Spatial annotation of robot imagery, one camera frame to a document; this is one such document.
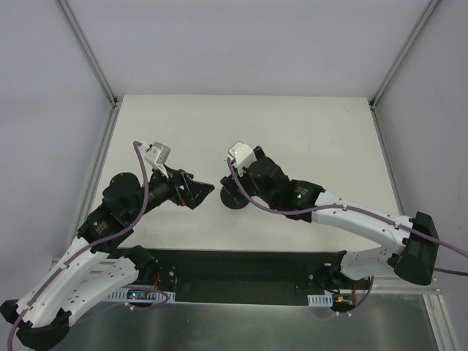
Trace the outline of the black phone stand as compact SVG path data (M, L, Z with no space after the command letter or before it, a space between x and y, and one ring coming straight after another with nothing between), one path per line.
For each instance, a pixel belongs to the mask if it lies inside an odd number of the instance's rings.
M249 201L241 193L231 175L223 177L220 184L222 185L220 199L225 207L232 210L240 210L248 206Z

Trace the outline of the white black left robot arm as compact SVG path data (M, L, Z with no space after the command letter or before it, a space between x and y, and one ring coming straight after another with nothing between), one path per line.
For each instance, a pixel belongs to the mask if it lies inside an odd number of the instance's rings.
M143 215L166 201L190 209L214 191L184 170L156 171L140 183L133 173L115 175L102 193L102 203L79 227L77 236L48 275L28 295L1 305L12 328L7 349L18 338L33 350L50 350L100 301L134 282L149 286L158 277L155 258L142 246L126 250L112 266L88 279L92 268L116 252Z

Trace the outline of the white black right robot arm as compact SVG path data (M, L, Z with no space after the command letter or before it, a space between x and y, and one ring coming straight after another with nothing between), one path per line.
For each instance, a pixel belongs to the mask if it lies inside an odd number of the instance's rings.
M220 181L222 203L231 209L252 204L272 214L325 224L377 244L346 251L329 270L331 284L346 288L367 276L396 275L406 282L431 284L438 253L437 230L428 214L384 214L350 203L320 185L289 178L261 147L237 142L227 152L230 174Z

